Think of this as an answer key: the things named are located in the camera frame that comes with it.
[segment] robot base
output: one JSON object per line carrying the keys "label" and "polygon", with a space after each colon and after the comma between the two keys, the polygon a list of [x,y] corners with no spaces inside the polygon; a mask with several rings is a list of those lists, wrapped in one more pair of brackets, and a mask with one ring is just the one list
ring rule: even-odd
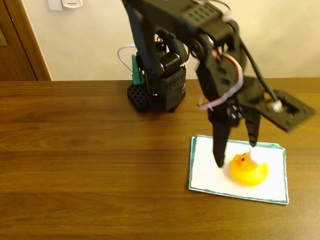
{"label": "robot base", "polygon": [[127,96],[136,110],[140,113],[151,110],[174,112],[186,96],[186,69],[166,79],[150,78],[144,85],[131,84],[127,89]]}

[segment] duck beak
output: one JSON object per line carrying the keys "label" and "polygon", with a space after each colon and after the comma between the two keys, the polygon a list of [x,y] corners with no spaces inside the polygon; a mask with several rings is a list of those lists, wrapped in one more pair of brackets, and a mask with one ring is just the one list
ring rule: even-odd
{"label": "duck beak", "polygon": [[237,164],[240,165],[240,164],[241,164],[241,155],[236,155],[234,161],[235,161]]}

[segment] wooden table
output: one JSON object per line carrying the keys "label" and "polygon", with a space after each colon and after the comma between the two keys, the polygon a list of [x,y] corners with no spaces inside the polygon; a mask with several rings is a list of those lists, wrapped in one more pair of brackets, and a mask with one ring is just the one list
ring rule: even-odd
{"label": "wooden table", "polygon": [[[273,79],[320,110],[320,79]],[[190,191],[190,139],[211,135],[198,82],[175,113],[138,114],[127,81],[0,83],[1,240],[313,240],[320,116],[260,141],[286,148],[290,203]],[[246,140],[246,128],[230,139]]]}

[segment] green component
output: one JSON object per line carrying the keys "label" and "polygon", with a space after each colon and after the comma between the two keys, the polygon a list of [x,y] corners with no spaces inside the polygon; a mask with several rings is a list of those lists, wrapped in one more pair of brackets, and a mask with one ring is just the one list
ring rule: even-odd
{"label": "green component", "polygon": [[132,81],[134,86],[139,86],[143,85],[145,83],[145,77],[144,75],[140,72],[138,63],[137,63],[137,57],[136,55],[132,55]]}

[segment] green border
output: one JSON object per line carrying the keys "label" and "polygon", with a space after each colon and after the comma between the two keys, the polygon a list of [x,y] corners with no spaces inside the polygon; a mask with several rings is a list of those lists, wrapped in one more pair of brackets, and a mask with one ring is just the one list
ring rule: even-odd
{"label": "green border", "polygon": [[[260,202],[268,202],[268,203],[274,203],[274,204],[289,204],[289,198],[288,198],[288,183],[287,183],[287,173],[286,173],[286,149],[279,146],[278,144],[275,143],[263,143],[259,142],[257,143],[258,147],[264,147],[264,148],[270,148],[270,149],[282,149],[283,150],[283,180],[285,183],[285,200],[278,201],[278,200],[271,200],[271,199],[262,199],[262,198],[255,198],[255,197],[243,197],[243,196],[237,196],[237,195],[232,195],[228,193],[221,193],[221,192],[216,192],[216,191],[211,191],[209,189],[199,189],[196,187],[191,186],[191,181],[192,181],[192,172],[193,172],[193,167],[194,167],[194,159],[195,159],[195,153],[196,153],[196,145],[197,145],[197,138],[208,138],[208,139],[213,139],[211,136],[205,136],[205,135],[196,135],[195,137],[192,138],[191,141],[191,152],[190,152],[190,171],[189,171],[189,189],[190,190],[198,190],[202,192],[207,192],[211,194],[216,194],[216,195],[222,195],[222,196],[227,196],[227,197],[233,197],[233,198],[238,198],[238,199],[247,199],[247,200],[255,200],[255,201],[260,201]],[[237,140],[228,140],[229,143],[237,143],[237,144],[244,144],[244,145],[250,145],[249,142],[246,141],[237,141]]]}

